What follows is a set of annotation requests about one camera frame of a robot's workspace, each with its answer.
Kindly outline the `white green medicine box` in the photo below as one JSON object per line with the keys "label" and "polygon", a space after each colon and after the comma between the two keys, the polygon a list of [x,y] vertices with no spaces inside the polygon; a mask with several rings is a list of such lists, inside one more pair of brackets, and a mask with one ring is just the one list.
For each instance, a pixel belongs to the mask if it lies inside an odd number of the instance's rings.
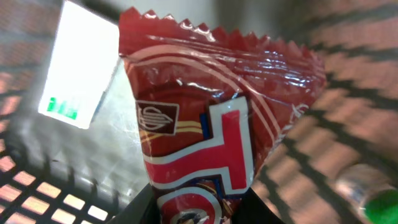
{"label": "white green medicine box", "polygon": [[116,24],[64,1],[38,112],[88,129],[118,65]]}

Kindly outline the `red orange snack bar wrapper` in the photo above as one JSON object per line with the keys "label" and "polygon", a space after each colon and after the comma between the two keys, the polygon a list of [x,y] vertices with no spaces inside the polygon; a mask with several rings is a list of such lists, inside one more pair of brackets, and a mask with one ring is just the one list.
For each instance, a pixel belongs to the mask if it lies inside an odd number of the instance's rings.
{"label": "red orange snack bar wrapper", "polygon": [[119,54],[162,223],[224,223],[326,85],[294,42],[130,8]]}

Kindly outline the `green lid jar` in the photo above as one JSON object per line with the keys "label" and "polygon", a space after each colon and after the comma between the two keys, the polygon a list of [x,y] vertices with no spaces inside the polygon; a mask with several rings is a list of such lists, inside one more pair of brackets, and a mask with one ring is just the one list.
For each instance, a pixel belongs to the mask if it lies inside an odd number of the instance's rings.
{"label": "green lid jar", "polygon": [[397,224],[397,187],[379,169],[350,166],[337,175],[335,189],[363,222]]}

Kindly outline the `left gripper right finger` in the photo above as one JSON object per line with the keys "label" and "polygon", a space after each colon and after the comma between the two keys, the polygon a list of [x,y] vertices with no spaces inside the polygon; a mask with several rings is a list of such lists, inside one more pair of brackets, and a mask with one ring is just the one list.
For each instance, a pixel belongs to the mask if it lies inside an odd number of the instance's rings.
{"label": "left gripper right finger", "polygon": [[231,218],[232,224],[284,224],[261,198],[249,188]]}

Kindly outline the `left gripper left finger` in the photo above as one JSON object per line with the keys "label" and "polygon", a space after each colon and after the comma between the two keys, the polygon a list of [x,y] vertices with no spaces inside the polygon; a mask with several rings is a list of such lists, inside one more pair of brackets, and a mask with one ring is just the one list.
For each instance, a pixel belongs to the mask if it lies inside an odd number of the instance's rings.
{"label": "left gripper left finger", "polygon": [[159,224],[159,209],[150,184],[107,224]]}

